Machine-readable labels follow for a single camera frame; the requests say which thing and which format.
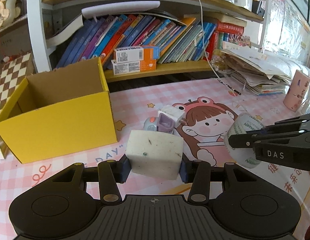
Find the pink checkered desk mat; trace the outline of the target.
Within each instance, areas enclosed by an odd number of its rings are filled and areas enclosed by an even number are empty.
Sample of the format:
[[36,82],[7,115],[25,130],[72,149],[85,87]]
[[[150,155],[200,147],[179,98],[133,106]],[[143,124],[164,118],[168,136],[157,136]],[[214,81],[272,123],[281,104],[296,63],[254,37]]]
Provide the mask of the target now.
[[[255,96],[249,92],[226,90],[216,79],[169,83],[152,87],[111,93],[115,128],[119,142],[62,157],[29,164],[20,164],[12,155],[0,161],[0,239],[14,239],[15,231],[8,210],[15,197],[49,178],[73,163],[85,167],[97,166],[108,159],[118,160],[126,149],[132,129],[143,129],[144,122],[156,116],[165,105],[175,105],[186,113],[185,122],[174,131],[184,138],[184,153],[189,159],[200,159],[223,166],[236,162],[224,146],[224,136],[235,119],[249,114],[258,125],[268,126],[276,121],[292,118],[301,113],[290,111],[283,103],[284,95]],[[310,239],[310,172],[261,162],[250,171],[272,182],[294,196],[302,208],[302,217],[294,236]],[[128,183],[120,185],[125,194],[184,194],[190,186],[180,178],[164,180],[131,174]]]

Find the white sponge block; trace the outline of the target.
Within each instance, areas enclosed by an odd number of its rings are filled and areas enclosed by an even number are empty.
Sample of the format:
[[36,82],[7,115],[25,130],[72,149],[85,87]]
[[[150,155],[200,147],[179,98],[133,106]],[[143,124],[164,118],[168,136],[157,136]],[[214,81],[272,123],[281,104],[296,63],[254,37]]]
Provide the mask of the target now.
[[182,161],[182,137],[134,129],[126,147],[132,172],[143,176],[175,180]]

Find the purple toy cup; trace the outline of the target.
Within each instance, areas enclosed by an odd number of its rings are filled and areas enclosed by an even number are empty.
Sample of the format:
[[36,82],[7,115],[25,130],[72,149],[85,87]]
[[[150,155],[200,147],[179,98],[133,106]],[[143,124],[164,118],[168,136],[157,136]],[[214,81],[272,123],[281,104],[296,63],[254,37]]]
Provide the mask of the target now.
[[157,131],[173,134],[174,121],[163,113],[160,113],[157,121]]

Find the white wooden bookshelf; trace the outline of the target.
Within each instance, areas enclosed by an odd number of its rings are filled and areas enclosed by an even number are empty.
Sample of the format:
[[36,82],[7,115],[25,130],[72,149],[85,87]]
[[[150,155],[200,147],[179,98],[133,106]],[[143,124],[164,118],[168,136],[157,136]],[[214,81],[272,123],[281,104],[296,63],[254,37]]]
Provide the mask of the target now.
[[[52,70],[50,55],[55,47],[48,47],[45,32],[43,13],[56,15],[60,20],[65,16],[74,18],[82,8],[93,5],[124,2],[124,1],[149,1],[149,0],[26,0],[28,12],[28,28],[32,52],[34,55],[37,71],[48,72]],[[254,14],[243,7],[227,2],[225,0],[150,0],[160,1],[160,9],[173,14],[184,16],[196,11],[215,11],[243,20],[264,23],[264,18]]]

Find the lower orange white toothbrush box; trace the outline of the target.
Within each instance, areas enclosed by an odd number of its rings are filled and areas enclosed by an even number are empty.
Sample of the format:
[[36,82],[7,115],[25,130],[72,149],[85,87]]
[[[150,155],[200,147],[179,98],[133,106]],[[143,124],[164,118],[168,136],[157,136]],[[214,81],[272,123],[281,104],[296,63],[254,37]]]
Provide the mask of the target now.
[[132,61],[124,63],[117,63],[115,60],[112,60],[111,63],[114,75],[123,75],[156,70],[156,60]]

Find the pink cup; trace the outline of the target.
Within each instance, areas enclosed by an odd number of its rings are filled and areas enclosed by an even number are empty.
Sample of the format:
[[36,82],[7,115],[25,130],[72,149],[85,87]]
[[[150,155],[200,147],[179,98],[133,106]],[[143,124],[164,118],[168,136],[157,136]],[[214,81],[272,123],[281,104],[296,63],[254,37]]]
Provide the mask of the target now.
[[309,86],[310,77],[297,70],[283,100],[284,105],[289,110],[296,112],[300,108]]

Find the yellow cardboard box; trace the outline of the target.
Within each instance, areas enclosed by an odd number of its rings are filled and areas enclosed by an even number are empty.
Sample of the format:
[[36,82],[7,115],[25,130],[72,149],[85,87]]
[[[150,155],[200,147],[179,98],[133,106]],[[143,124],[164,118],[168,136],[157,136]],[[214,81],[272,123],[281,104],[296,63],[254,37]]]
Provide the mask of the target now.
[[116,143],[100,59],[27,76],[0,112],[0,137],[23,164]]

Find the stack of papers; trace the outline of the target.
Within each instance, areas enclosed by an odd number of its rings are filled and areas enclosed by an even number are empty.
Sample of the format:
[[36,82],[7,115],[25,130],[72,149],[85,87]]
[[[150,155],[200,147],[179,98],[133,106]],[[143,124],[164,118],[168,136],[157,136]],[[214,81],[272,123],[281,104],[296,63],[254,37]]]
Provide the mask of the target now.
[[272,53],[239,47],[222,49],[230,76],[256,95],[281,94],[288,91],[296,71],[310,75],[310,69],[296,61]]

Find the brown white chessboard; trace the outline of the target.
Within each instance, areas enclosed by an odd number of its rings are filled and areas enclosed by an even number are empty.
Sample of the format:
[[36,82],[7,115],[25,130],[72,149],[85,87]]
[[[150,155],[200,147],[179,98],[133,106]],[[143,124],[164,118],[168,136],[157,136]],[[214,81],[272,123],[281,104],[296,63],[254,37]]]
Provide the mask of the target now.
[[0,74],[0,112],[23,79],[34,72],[32,52],[4,64]]

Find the white charger plug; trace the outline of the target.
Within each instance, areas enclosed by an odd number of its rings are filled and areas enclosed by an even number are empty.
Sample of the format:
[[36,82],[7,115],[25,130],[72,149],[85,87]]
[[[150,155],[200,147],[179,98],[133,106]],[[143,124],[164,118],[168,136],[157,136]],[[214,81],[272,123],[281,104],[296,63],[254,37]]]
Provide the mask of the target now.
[[177,128],[180,125],[180,122],[186,116],[184,105],[177,105],[177,106],[165,105],[158,110],[158,114],[161,113],[173,120],[175,128]]

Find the orange white toothbrush box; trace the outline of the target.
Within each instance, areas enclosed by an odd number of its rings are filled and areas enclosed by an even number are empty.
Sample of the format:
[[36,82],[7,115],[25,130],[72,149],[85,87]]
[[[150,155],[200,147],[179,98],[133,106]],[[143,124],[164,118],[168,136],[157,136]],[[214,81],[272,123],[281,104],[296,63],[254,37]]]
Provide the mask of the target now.
[[157,46],[131,46],[114,50],[114,60],[117,63],[143,61],[146,59],[157,60],[159,57],[160,48]]
[[156,70],[156,60],[132,61],[124,63],[117,63],[115,60],[112,60],[111,63],[114,75],[123,75]]

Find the upper orange white toothbrush box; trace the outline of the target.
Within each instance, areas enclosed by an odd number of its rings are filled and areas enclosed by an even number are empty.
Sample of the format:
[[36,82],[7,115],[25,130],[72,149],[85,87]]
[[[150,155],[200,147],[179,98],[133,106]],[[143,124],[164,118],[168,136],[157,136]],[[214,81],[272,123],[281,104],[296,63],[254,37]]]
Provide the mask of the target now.
[[131,46],[114,50],[114,60],[117,63],[143,61],[146,59],[157,60],[159,57],[160,48],[157,46]]

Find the clear tape roll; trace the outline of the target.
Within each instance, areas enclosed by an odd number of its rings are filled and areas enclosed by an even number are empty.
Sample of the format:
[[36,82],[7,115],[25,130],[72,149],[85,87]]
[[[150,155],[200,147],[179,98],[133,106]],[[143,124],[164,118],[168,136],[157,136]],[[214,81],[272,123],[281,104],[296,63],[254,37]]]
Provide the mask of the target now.
[[247,113],[240,114],[229,128],[224,143],[230,156],[241,166],[255,168],[260,164],[252,149],[251,136],[264,126]]

